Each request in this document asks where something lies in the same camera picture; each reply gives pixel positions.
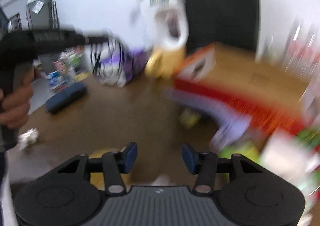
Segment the storage box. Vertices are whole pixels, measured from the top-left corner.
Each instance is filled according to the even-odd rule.
[[[308,82],[255,62],[252,53],[243,49],[212,44],[198,50],[177,69],[174,85],[250,114],[251,125],[267,134],[281,127],[295,135],[304,127],[300,98]]]

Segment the black handle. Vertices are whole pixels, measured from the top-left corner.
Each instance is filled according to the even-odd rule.
[[[112,152],[103,154],[102,169],[106,194],[110,196],[120,196],[125,194],[125,184],[121,178],[115,156]]]
[[[13,82],[14,82],[14,69],[7,71],[0,71],[0,89],[4,92],[4,97],[11,94],[13,91]],[[0,102],[0,113],[4,110],[2,108],[2,102]],[[5,125],[1,125],[0,131],[0,140],[2,139],[5,149],[0,149],[0,151],[4,151],[11,147],[14,147],[17,143],[16,140],[17,131],[11,130]]]
[[[206,153],[195,186],[192,190],[194,194],[210,195],[213,193],[217,172],[217,162],[217,154],[212,152]]]

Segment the gray ribbed plate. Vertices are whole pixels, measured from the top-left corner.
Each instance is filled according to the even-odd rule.
[[[133,186],[122,197],[109,198],[84,226],[235,226],[212,199],[197,197],[188,187]]]

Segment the white wall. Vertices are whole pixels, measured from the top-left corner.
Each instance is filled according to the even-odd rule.
[[[267,36],[273,36],[278,51],[283,51],[296,18],[303,20],[305,34],[311,23],[320,27],[320,0],[260,0],[260,6],[258,57],[261,56]]]
[[[74,26],[84,33],[111,31],[130,47],[151,45],[136,0],[56,0],[56,6],[61,27]]]
[[[134,22],[138,7],[135,0],[56,0],[62,25],[74,25],[83,31],[109,29],[119,34],[130,46],[143,46],[150,41],[141,17]],[[305,32],[310,24],[320,25],[320,0],[260,0],[260,57],[266,37],[273,36],[275,47],[282,51],[293,21],[304,20]]]
[[[26,5],[28,0],[14,0],[13,2],[7,3],[3,7],[3,11],[8,18],[20,13],[21,24],[24,29],[28,29]]]

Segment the hand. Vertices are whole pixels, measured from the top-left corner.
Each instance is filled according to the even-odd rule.
[[[5,98],[0,89],[0,103],[4,109],[4,112],[0,114],[1,125],[6,125],[10,129],[18,129],[28,122],[29,100],[33,95],[31,86],[33,79],[34,71],[32,70],[23,79],[21,87]]]

